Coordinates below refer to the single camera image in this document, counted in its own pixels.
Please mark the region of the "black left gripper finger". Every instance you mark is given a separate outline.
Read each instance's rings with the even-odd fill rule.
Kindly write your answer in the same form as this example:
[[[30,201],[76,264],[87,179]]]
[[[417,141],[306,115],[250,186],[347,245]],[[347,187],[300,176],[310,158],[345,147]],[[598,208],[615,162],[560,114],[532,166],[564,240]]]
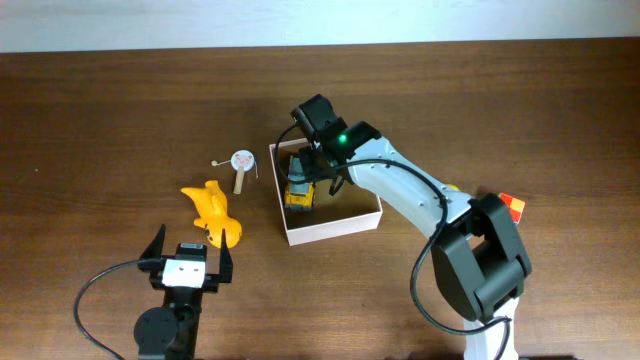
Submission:
[[[215,276],[218,284],[229,284],[233,278],[233,260],[226,240],[226,230],[221,232],[219,272]]]
[[[160,258],[162,256],[165,235],[166,235],[166,225],[162,224],[157,234],[153,238],[153,240],[150,242],[147,248],[142,252],[140,258],[141,259]]]

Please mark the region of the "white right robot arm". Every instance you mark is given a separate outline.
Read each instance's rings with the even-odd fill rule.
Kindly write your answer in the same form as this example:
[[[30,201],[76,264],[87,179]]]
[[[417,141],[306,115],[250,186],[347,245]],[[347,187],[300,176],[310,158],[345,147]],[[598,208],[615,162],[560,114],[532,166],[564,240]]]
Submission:
[[[341,176],[386,201],[425,235],[409,280],[419,313],[436,328],[465,337],[467,359],[517,358],[513,320],[532,265],[505,202],[494,193],[475,198],[437,181],[365,122],[295,124],[328,162],[313,179]],[[427,259],[441,295],[464,319],[463,328],[442,324],[422,305],[417,285]]]

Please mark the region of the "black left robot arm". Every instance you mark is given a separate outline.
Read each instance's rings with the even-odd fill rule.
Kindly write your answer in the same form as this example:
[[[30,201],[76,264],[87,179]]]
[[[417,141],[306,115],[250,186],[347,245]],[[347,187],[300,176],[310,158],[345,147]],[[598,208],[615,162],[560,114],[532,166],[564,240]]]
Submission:
[[[193,359],[202,298],[232,281],[233,261],[225,237],[221,238],[219,271],[206,271],[207,247],[181,243],[172,256],[162,253],[166,227],[140,256],[138,269],[149,275],[155,290],[164,292],[159,307],[145,311],[133,331],[139,359]]]

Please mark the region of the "yellow grey toy truck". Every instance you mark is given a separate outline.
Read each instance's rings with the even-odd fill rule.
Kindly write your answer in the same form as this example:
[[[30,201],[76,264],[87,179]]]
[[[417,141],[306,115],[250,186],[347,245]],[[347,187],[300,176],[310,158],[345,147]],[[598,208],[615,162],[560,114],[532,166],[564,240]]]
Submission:
[[[315,184],[302,183],[305,174],[299,157],[291,156],[285,188],[284,207],[291,211],[309,211],[315,200]]]

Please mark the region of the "pink cardboard box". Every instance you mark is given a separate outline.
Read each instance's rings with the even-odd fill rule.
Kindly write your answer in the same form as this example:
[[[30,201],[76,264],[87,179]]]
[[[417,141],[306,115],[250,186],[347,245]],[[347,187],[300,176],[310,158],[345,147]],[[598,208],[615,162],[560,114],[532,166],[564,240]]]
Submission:
[[[383,215],[381,199],[348,182],[333,196],[329,194],[330,180],[316,182],[314,203],[310,210],[285,208],[286,182],[276,169],[276,164],[287,170],[290,156],[305,145],[303,138],[283,141],[278,156],[275,156],[275,145],[269,145],[279,210],[288,244],[301,245],[377,229]]]

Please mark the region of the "colourful puzzle cube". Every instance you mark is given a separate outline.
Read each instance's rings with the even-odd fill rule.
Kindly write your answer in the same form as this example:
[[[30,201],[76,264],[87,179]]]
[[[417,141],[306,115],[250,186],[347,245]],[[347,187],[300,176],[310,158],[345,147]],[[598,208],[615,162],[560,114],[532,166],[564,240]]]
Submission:
[[[513,222],[518,225],[524,212],[525,202],[506,193],[500,193],[499,198],[508,207]]]

